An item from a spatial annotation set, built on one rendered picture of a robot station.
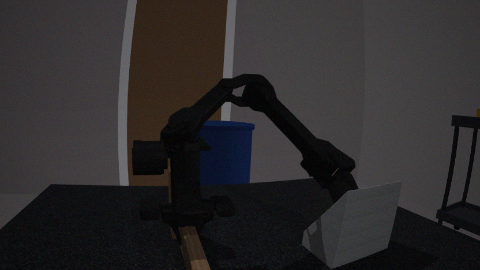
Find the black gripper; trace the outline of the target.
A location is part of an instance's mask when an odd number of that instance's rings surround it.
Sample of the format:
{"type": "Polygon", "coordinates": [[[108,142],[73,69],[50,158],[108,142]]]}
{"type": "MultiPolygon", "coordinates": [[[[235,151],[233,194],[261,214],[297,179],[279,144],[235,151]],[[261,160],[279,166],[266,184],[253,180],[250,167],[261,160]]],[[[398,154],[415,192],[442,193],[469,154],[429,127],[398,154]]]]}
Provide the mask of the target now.
{"type": "MultiPolygon", "coordinates": [[[[176,188],[182,188],[183,193],[193,193],[193,188],[200,188],[200,175],[195,177],[176,177],[171,175],[171,198],[172,203],[159,203],[159,198],[142,198],[140,200],[140,220],[157,220],[162,215],[162,222],[168,223],[173,229],[177,240],[182,245],[182,239],[179,232],[179,227],[176,224],[175,212],[173,213],[173,196],[176,188]]],[[[227,195],[222,196],[210,196],[210,199],[214,201],[214,211],[221,217],[230,217],[235,215],[234,203],[227,195]]],[[[195,227],[198,238],[201,235],[201,231],[204,225],[214,218],[203,220],[201,227],[195,227]]]]}

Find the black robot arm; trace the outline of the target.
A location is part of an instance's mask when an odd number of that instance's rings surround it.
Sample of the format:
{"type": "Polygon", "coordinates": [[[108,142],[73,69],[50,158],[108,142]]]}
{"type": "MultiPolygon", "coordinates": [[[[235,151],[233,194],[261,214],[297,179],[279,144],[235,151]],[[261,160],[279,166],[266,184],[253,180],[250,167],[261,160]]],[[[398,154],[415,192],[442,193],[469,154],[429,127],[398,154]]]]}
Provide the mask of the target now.
{"type": "MultiPolygon", "coordinates": [[[[168,124],[160,131],[160,141],[134,140],[133,175],[162,175],[164,169],[168,169],[167,158],[170,158],[171,175],[187,178],[200,175],[200,151],[210,151],[211,147],[202,137],[195,139],[203,124],[225,102],[263,112],[300,150],[301,167],[323,189],[329,190],[333,203],[347,191],[359,189],[350,173],[356,168],[355,161],[329,141],[317,139],[278,100],[273,85],[260,74],[222,78],[194,105],[171,114],[168,124]],[[233,89],[244,85],[242,97],[232,94],[233,89]]],[[[178,227],[201,227],[203,220],[213,218],[214,201],[203,199],[200,188],[193,188],[193,193],[183,193],[182,188],[176,188],[172,208],[178,227]]]]}

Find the wooden side rail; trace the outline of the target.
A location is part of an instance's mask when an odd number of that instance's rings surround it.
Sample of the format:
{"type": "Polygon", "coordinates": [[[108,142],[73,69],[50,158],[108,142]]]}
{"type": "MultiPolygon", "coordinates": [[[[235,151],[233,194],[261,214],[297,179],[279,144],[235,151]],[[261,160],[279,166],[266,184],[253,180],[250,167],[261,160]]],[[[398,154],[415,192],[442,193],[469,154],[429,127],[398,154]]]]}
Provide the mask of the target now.
{"type": "Polygon", "coordinates": [[[195,226],[179,227],[186,270],[211,270],[195,226]]]}

